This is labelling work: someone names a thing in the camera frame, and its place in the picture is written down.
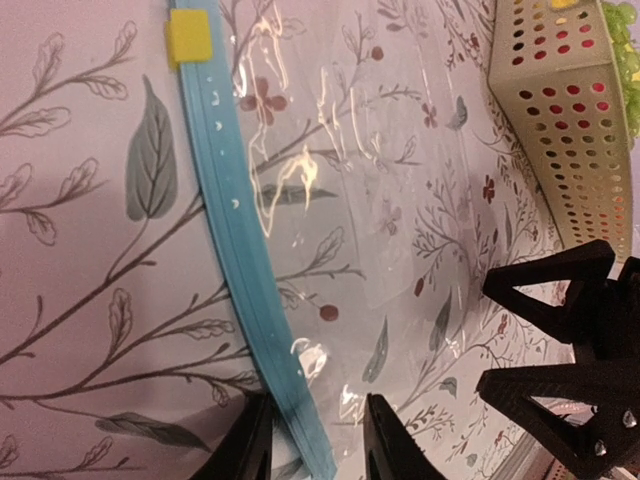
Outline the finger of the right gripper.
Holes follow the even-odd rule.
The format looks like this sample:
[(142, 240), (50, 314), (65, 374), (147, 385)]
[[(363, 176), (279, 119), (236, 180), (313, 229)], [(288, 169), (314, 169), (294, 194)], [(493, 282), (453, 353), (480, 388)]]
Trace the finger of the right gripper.
[(477, 383), (481, 399), (533, 436), (575, 475), (598, 475), (596, 434), (573, 426), (538, 400), (564, 398), (597, 406), (600, 395), (586, 383), (579, 365), (546, 365), (484, 371)]
[(510, 313), (563, 344), (583, 342), (596, 298), (603, 293), (615, 253), (605, 240), (531, 261), (496, 267), (482, 292)]

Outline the clear zip top bag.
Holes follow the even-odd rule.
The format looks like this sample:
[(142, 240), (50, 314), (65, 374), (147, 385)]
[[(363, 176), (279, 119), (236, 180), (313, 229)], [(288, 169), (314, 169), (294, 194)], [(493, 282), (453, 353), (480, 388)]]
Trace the clear zip top bag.
[(505, 479), (524, 431), (476, 391), (562, 348), (482, 294), (561, 241), (488, 86), (496, 1), (211, 1), (249, 205), (340, 479), (368, 393), (450, 479)]

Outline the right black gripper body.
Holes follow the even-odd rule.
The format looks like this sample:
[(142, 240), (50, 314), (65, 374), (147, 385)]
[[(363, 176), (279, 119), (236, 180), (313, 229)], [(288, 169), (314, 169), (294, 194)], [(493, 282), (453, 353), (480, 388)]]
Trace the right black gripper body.
[(577, 399), (595, 407), (577, 428), (571, 456), (578, 477), (614, 466), (639, 466), (639, 260), (608, 278), (611, 257), (581, 260), (569, 288), (569, 317), (578, 372)]

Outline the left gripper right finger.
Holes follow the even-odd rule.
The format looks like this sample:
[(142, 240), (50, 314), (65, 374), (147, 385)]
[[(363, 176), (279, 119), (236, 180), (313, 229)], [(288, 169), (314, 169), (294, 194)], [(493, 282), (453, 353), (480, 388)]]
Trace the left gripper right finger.
[(366, 476), (372, 480), (444, 480), (381, 394), (368, 394), (363, 422)]

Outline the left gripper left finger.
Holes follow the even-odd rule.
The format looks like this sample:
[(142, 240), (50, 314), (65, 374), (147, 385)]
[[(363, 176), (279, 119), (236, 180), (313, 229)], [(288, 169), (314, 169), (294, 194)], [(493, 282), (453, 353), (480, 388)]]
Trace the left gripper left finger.
[(192, 480), (269, 480), (272, 467), (273, 401), (252, 395), (244, 410)]

